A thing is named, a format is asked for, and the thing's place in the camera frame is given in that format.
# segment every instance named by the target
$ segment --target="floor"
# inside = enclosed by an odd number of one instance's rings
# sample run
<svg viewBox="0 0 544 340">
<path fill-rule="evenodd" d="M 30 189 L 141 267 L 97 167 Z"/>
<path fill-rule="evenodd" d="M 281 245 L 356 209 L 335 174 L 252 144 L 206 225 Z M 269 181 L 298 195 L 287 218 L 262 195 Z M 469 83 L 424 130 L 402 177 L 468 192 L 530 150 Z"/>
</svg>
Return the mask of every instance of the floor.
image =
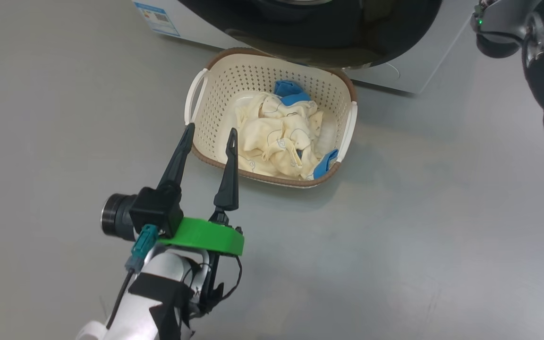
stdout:
<svg viewBox="0 0 544 340">
<path fill-rule="evenodd" d="M 104 320 L 130 244 L 102 234 L 102 204 L 157 183 L 215 54 L 129 0 L 0 0 L 0 339 Z M 467 31 L 422 95 L 358 95 L 328 183 L 240 182 L 242 283 L 194 338 L 544 338 L 544 131 L 518 57 Z M 184 211 L 207 217 L 221 172 L 187 169 Z"/>
</svg>

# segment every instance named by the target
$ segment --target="black cable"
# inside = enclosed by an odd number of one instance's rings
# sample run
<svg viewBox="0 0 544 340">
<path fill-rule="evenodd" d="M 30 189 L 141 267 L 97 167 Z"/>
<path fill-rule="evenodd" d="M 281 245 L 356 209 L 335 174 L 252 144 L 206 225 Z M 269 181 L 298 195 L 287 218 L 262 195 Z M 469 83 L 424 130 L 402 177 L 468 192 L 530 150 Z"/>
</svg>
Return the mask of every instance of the black cable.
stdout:
<svg viewBox="0 0 544 340">
<path fill-rule="evenodd" d="M 201 262 L 201 263 L 199 263 L 197 265 L 201 267 L 201 270 L 203 269 L 203 265 L 207 265 L 207 267 L 209 267 L 209 269 L 212 269 L 211 264 L 209 264 L 209 263 Z M 182 278 L 182 283 L 185 283 L 184 280 L 186 280 L 186 278 L 188 277 L 188 274 L 190 274 L 191 271 L 192 271 L 192 266 L 190 267 L 190 269 L 188 269 L 186 274 L 184 274 L 184 277 Z M 196 276 L 196 273 L 194 275 L 192 275 L 192 279 L 190 280 L 190 284 L 188 285 L 188 287 L 192 287 L 192 283 L 195 280 L 195 276 Z"/>
<path fill-rule="evenodd" d="M 226 293 L 226 295 L 222 296 L 222 298 L 220 299 L 220 302 L 224 301 L 225 299 L 228 299 L 230 297 L 230 295 L 232 295 L 232 293 L 234 293 L 234 291 L 238 288 L 238 285 L 240 284 L 240 278 L 242 278 L 242 263 L 240 263 L 240 259 L 238 258 L 238 256 L 235 256 L 235 258 L 236 258 L 236 263 L 238 264 L 238 268 L 239 268 L 238 278 L 236 279 L 236 284 L 232 289 L 230 289 L 228 291 L 228 293 Z"/>
<path fill-rule="evenodd" d="M 112 308 L 112 312 L 110 313 L 111 316 L 110 319 L 108 319 L 108 323 L 106 324 L 106 329 L 111 329 L 112 322 L 115 321 L 115 316 L 117 316 L 117 311 L 119 310 L 121 299 L 123 298 L 123 295 L 125 295 L 125 290 L 127 290 L 127 286 L 129 284 L 129 280 L 131 280 L 132 275 L 134 275 L 133 268 L 127 271 L 127 276 L 125 276 L 123 286 L 121 286 L 121 290 L 119 290 L 119 295 L 117 295 L 117 301 L 115 301 L 115 306 Z"/>
</svg>

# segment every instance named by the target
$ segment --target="basket rim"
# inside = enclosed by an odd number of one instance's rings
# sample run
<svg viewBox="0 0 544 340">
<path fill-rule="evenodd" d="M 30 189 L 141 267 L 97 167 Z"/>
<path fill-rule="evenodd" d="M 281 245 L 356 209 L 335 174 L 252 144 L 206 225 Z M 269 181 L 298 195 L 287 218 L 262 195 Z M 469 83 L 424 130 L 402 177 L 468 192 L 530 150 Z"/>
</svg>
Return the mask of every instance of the basket rim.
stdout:
<svg viewBox="0 0 544 340">
<path fill-rule="evenodd" d="M 203 161 L 203 162 L 205 162 L 205 163 L 207 163 L 209 165 L 213 165 L 216 168 L 224 169 L 226 167 L 226 164 L 224 164 L 224 163 L 220 163 L 218 161 L 214 161 L 214 160 L 210 159 L 209 157 L 205 157 L 205 155 L 203 155 L 196 148 L 196 145 L 194 143 L 192 143 L 192 153 L 194 153 L 194 155 L 198 159 L 200 159 L 201 161 Z M 307 188 L 307 187 L 315 187 L 315 186 L 319 185 L 320 183 L 324 183 L 326 180 L 330 179 L 331 176 L 333 176 L 335 174 L 335 172 L 337 172 L 337 170 L 339 170 L 340 166 L 341 166 L 341 162 L 336 161 L 333 164 L 333 166 L 331 166 L 331 168 L 326 172 L 326 174 L 324 174 L 320 178 L 316 178 L 315 180 L 311 180 L 311 181 L 287 180 L 287 179 L 284 179 L 284 178 L 281 179 L 281 178 L 276 178 L 276 177 L 272 177 L 272 176 L 265 176 L 265 175 L 256 174 L 254 172 L 248 172 L 248 171 L 242 170 L 242 169 L 238 169 L 238 173 L 239 173 L 239 175 L 241 175 L 243 177 L 248 177 L 250 179 L 254 179 L 254 180 L 258 180 L 258 181 L 265 181 L 265 182 L 268 182 L 268 183 L 274 183 L 274 184 L 278 184 L 278 185 L 285 185 L 286 187 L 303 187 L 303 188 Z"/>
<path fill-rule="evenodd" d="M 205 68 L 206 69 L 211 69 L 215 64 L 217 64 L 218 61 L 222 60 L 223 58 L 225 58 L 227 56 L 231 56 L 233 54 L 251 54 L 252 56 L 260 56 L 260 57 L 267 57 L 267 58 L 274 58 L 274 59 L 277 59 L 277 60 L 281 60 L 280 58 L 270 56 L 269 54 L 265 54 L 263 52 L 255 50 L 253 48 L 234 47 L 234 48 L 229 48 L 227 50 L 223 50 L 220 53 L 218 53 L 218 55 L 214 56 L 213 59 L 209 61 L 209 63 L 205 66 Z M 348 87 L 350 99 L 353 102 L 357 102 L 356 88 L 354 87 L 354 84 L 352 83 L 352 80 L 348 77 L 348 75 L 343 73 L 343 71 L 336 70 L 336 69 L 320 68 L 320 67 L 312 67 L 312 68 L 321 69 L 322 71 L 326 71 L 328 73 L 331 73 L 331 74 L 339 77 L 346 84 L 346 86 Z"/>
</svg>

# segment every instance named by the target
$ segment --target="label sticker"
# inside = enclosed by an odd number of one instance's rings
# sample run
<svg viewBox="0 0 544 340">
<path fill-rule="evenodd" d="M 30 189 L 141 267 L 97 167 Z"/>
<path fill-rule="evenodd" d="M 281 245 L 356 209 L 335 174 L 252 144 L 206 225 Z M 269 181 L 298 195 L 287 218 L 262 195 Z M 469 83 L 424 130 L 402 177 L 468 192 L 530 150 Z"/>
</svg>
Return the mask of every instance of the label sticker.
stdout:
<svg viewBox="0 0 544 340">
<path fill-rule="evenodd" d="M 140 4 L 139 2 L 134 2 L 134 4 L 146 19 L 151 30 L 170 36 L 179 36 L 178 31 L 173 26 L 164 9 Z"/>
</svg>

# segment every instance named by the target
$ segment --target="crumpled fabric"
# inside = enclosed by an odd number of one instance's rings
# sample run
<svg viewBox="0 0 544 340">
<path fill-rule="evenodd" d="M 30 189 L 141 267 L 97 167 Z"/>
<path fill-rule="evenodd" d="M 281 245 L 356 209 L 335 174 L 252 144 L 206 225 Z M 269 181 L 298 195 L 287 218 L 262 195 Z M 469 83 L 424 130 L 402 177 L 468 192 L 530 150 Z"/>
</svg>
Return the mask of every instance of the crumpled fabric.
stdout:
<svg viewBox="0 0 544 340">
<path fill-rule="evenodd" d="M 315 150 L 324 112 L 314 101 L 286 106 L 260 93 L 236 108 L 239 168 L 265 176 L 313 180 L 323 155 Z"/>
</svg>

